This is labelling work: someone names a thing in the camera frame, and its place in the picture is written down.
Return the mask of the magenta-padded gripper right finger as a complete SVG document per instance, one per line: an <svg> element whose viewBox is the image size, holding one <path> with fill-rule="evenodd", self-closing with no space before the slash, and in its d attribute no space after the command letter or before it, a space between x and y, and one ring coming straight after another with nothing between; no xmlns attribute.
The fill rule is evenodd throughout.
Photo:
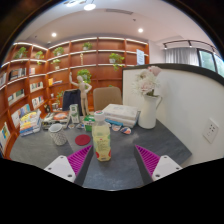
<svg viewBox="0 0 224 224"><path fill-rule="evenodd" d="M168 155L158 156L139 145L135 146L134 156L145 185L182 169L182 167Z"/></svg>

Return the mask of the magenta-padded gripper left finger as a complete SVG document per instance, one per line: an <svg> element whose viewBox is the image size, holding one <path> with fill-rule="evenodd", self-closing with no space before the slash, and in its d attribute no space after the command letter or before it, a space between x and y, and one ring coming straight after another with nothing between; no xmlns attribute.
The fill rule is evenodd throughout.
<svg viewBox="0 0 224 224"><path fill-rule="evenodd" d="M93 146L84 147L68 157L60 155L51 162L45 171L48 171L65 180L82 186L93 156Z"/></svg>

